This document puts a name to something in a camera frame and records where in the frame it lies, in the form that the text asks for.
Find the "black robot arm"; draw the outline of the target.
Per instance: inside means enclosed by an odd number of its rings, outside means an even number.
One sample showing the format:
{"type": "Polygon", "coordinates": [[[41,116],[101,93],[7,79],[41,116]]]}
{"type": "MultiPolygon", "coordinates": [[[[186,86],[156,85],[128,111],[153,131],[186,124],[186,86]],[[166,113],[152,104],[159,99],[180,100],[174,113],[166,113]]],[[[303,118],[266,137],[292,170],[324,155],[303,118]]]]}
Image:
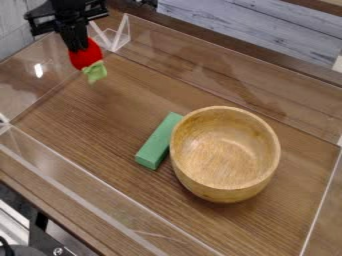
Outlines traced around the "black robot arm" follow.
{"type": "Polygon", "coordinates": [[[105,0],[45,0],[24,14],[33,36],[56,32],[71,52],[88,48],[87,25],[108,16],[105,0]]]}

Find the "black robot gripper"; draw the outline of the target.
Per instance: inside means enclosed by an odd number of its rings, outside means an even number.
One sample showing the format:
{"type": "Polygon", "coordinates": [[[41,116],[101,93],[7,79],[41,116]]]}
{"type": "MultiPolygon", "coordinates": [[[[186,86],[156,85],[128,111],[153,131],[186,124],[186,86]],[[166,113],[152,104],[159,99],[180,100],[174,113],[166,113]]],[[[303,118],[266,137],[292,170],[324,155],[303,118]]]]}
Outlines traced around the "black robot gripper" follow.
{"type": "Polygon", "coordinates": [[[33,36],[59,31],[69,51],[88,47],[87,22],[108,16],[105,0],[44,0],[24,14],[33,36]]]}

